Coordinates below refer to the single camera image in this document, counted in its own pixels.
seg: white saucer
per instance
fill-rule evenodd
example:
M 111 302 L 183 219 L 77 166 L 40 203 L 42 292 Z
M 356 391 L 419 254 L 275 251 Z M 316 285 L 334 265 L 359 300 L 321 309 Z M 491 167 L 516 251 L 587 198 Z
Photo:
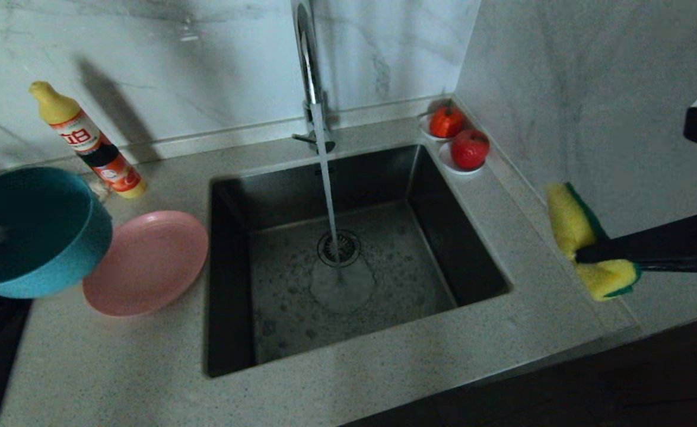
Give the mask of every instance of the white saucer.
M 422 132 L 422 135 L 425 135 L 427 138 L 430 138 L 433 141 L 438 141 L 438 142 L 446 142 L 450 141 L 451 138 L 438 138 L 432 133 L 430 133 L 430 120 L 432 120 L 432 115 L 434 113 L 430 114 L 424 114 L 423 116 L 419 117 L 419 131 Z
M 451 143 L 447 142 L 441 146 L 441 148 L 438 150 L 438 157 L 440 157 L 441 162 L 445 167 L 450 170 L 451 172 L 457 174 L 457 175 L 472 175 L 475 172 L 478 172 L 483 168 L 483 166 L 486 164 L 483 162 L 482 165 L 480 165 L 479 168 L 474 168 L 473 170 L 466 170 L 465 168 L 460 168 L 454 163 L 454 160 L 451 159 Z

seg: kitchen sink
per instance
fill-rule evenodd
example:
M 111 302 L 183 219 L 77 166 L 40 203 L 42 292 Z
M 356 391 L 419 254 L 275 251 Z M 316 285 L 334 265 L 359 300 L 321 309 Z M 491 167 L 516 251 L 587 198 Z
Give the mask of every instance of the kitchen sink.
M 332 160 L 329 176 L 337 246 L 318 163 L 212 181 L 208 375 L 508 292 L 424 146 Z

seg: drain strainer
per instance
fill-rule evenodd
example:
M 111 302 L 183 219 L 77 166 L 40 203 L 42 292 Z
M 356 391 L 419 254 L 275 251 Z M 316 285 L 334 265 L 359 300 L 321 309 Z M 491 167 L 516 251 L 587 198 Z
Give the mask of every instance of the drain strainer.
M 332 233 L 327 232 L 319 240 L 317 253 L 319 259 L 330 267 L 345 267 L 351 265 L 359 257 L 361 245 L 359 238 L 348 230 L 338 230 L 338 253 L 335 254 L 335 247 L 332 245 Z

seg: countertop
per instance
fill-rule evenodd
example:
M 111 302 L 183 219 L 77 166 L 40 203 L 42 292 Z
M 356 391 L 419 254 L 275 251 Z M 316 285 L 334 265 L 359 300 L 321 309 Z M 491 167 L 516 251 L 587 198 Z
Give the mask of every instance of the countertop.
M 331 159 L 425 144 L 437 161 L 438 144 L 416 119 L 334 137 Z M 105 205 L 115 225 L 156 210 L 208 224 L 212 178 L 314 162 L 307 144 L 286 139 L 142 163 L 148 192 Z M 635 329 L 621 302 L 587 295 L 547 241 L 540 204 L 497 149 L 478 173 L 443 175 L 511 284 L 507 294 L 211 379 L 203 367 L 208 265 L 176 302 L 137 318 L 102 316 L 75 286 L 34 302 L 0 425 L 339 425 Z

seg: marble backsplash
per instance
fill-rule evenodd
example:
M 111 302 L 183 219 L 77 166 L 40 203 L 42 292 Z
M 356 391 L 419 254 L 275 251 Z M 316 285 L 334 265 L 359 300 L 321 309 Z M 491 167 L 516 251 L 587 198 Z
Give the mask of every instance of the marble backsplash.
M 697 214 L 697 1 L 483 0 L 456 93 L 541 197 L 571 181 L 612 237 Z M 697 317 L 697 274 L 636 288 L 651 332 Z
M 313 8 L 322 80 L 344 110 L 452 92 L 479 0 Z M 289 0 L 0 1 L 0 168 L 70 155 L 37 118 L 34 80 L 120 145 L 303 113 Z

